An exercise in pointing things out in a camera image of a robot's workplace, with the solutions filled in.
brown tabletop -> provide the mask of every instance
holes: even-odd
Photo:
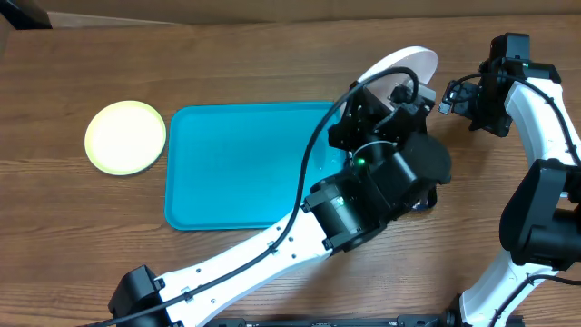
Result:
[[[133,99],[168,124],[190,104],[332,100],[380,58],[423,45],[438,53],[431,86],[476,72],[490,40],[531,34],[554,64],[581,126],[581,17],[397,19],[295,25],[155,26],[12,32],[0,65],[0,325],[68,326],[109,318],[120,278],[198,263],[257,231],[181,233],[163,216],[166,156],[147,172],[98,172],[84,153],[93,116]],[[393,317],[441,312],[500,249],[498,221],[527,171],[513,125],[500,139],[432,113],[453,157],[438,206],[411,214],[357,250],[285,275],[224,316]],[[581,278],[579,267],[563,276]],[[581,325],[581,290],[545,282],[518,308],[530,325]]]

table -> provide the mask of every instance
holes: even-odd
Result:
[[[438,53],[431,86],[474,73],[490,40],[531,34],[555,64],[581,126],[581,16],[503,16],[310,24],[176,25],[15,31],[0,65],[0,322],[69,326],[109,318],[120,278],[161,274],[257,231],[180,233],[163,217],[166,156],[147,172],[98,172],[84,132],[103,107],[144,101],[169,125],[189,104],[332,100],[380,58],[408,45]],[[223,316],[393,317],[441,312],[500,249],[498,220],[527,171],[509,137],[468,132],[433,113],[429,132],[453,157],[452,183],[430,213],[410,214],[359,249],[285,275]],[[563,273],[581,278],[579,266]],[[518,309],[529,325],[581,325],[581,290],[545,282]]]

yellow plate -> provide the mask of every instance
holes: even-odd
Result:
[[[97,114],[84,136],[91,163],[105,173],[128,175],[152,165],[165,145],[165,123],[150,105],[121,101]]]

wood grain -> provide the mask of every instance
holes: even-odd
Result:
[[[555,64],[581,124],[581,16],[520,16],[296,25],[155,26],[15,31],[0,65],[0,325],[68,326],[109,317],[119,279],[147,263],[165,273],[257,231],[179,233],[163,217],[166,156],[129,178],[99,173],[84,131],[103,107],[144,101],[169,125],[189,104],[332,100],[383,56],[435,50],[431,86],[471,74],[490,40],[531,34]],[[410,214],[356,251],[283,276],[224,316],[390,317],[441,312],[500,248],[499,216],[527,171],[517,129],[499,139],[432,114],[453,181],[430,213]],[[564,276],[581,279],[572,268]],[[581,325],[581,290],[546,282],[518,309],[531,326]]]

wooden surface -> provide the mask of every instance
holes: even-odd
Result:
[[[383,56],[435,50],[431,86],[471,74],[490,40],[531,34],[555,64],[581,126],[581,17],[520,16],[303,25],[156,26],[12,32],[0,65],[0,325],[68,326],[109,317],[120,278],[209,258],[257,231],[180,233],[163,217],[166,157],[148,172],[99,173],[84,132],[103,107],[145,101],[169,125],[189,104],[332,100]],[[499,216],[527,171],[514,127],[499,139],[432,113],[453,157],[431,213],[411,214],[356,251],[285,275],[224,316],[391,317],[441,312],[500,249]],[[581,279],[579,266],[563,276]],[[581,290],[546,282],[518,309],[531,326],[581,325]]]

